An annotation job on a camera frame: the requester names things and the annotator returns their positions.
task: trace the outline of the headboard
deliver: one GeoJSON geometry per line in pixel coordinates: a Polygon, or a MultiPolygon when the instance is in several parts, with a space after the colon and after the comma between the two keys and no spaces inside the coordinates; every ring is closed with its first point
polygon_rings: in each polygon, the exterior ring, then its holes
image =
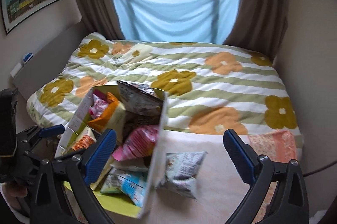
{"type": "Polygon", "coordinates": [[[62,72],[71,54],[88,34],[89,31],[80,21],[34,54],[13,79],[13,84],[25,100],[62,72]]]}

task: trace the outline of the metal bolt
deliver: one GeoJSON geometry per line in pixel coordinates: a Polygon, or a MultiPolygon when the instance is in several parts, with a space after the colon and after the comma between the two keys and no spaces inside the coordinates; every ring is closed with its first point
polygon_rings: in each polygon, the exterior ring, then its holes
{"type": "Polygon", "coordinates": [[[262,154],[262,155],[259,156],[259,158],[260,158],[261,161],[264,161],[264,160],[268,159],[268,156],[265,156],[264,154],[262,154]]]}
{"type": "Polygon", "coordinates": [[[49,160],[48,160],[47,158],[42,159],[42,161],[41,161],[41,164],[42,164],[42,165],[46,165],[46,164],[48,164],[48,163],[49,163],[49,160]]]}
{"type": "Polygon", "coordinates": [[[298,161],[296,159],[292,159],[290,160],[290,163],[294,166],[297,166],[298,165],[298,161]]]}
{"type": "Polygon", "coordinates": [[[76,154],[76,155],[72,156],[72,158],[71,158],[72,161],[79,161],[80,159],[81,159],[80,154],[76,154]]]}

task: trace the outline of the cardboard box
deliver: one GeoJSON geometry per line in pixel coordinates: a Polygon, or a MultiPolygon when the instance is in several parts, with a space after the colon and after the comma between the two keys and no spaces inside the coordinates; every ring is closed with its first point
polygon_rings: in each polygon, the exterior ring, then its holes
{"type": "MultiPolygon", "coordinates": [[[[78,109],[76,110],[74,116],[70,120],[68,127],[66,128],[65,132],[63,133],[61,140],[58,144],[55,157],[61,156],[64,154],[65,149],[76,139],[76,137],[81,133],[81,131],[86,126],[86,123],[91,120],[91,116],[88,113],[89,107],[93,105],[93,91],[95,89],[100,90],[103,93],[111,92],[115,95],[118,99],[120,99],[118,93],[117,85],[103,85],[103,86],[95,86],[92,87],[86,96],[83,98],[82,102],[80,103],[78,109]]],[[[161,110],[161,116],[159,121],[159,131],[158,131],[158,139],[161,136],[163,126],[167,122],[167,94],[166,92],[154,89],[156,94],[163,100],[163,106],[161,110]]],[[[124,194],[114,194],[114,195],[102,195],[99,190],[96,189],[94,191],[94,195],[96,196],[97,200],[100,202],[102,207],[107,210],[108,212],[114,212],[121,215],[125,215],[132,218],[141,218],[146,212],[150,210],[151,202],[152,202],[152,192],[154,189],[155,184],[155,177],[157,175],[159,164],[162,162],[161,153],[158,152],[157,145],[154,147],[151,163],[149,167],[149,173],[147,178],[147,187],[145,190],[145,197],[144,197],[144,205],[142,208],[137,207],[131,201],[131,199],[124,195],[124,194]]],[[[70,188],[70,184],[68,182],[64,183],[65,187],[68,189],[70,188]]],[[[78,204],[74,201],[73,193],[68,190],[67,195],[70,197],[69,200],[73,200],[71,202],[73,210],[78,211],[79,208],[78,204]]]]}

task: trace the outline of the cable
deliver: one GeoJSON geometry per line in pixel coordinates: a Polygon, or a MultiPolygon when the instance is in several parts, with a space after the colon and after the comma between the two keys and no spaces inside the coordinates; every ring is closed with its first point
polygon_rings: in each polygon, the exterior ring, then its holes
{"type": "Polygon", "coordinates": [[[329,168],[329,167],[335,165],[336,163],[337,163],[337,161],[333,161],[333,162],[329,163],[328,165],[326,165],[326,166],[324,166],[324,167],[322,167],[322,168],[319,168],[319,169],[317,169],[317,170],[314,170],[314,171],[312,171],[312,172],[309,172],[309,173],[304,174],[303,177],[306,177],[306,176],[309,176],[309,175],[312,175],[312,174],[316,174],[316,173],[318,173],[318,172],[320,172],[320,171],[323,171],[323,170],[325,170],[325,169],[327,169],[327,168],[329,168]]]}

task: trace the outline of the light blue fabric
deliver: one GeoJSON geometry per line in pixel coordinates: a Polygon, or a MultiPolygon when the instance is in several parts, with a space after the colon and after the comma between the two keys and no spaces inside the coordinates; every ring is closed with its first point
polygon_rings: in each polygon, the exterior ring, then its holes
{"type": "Polygon", "coordinates": [[[126,39],[222,44],[239,0],[114,0],[126,39]]]}

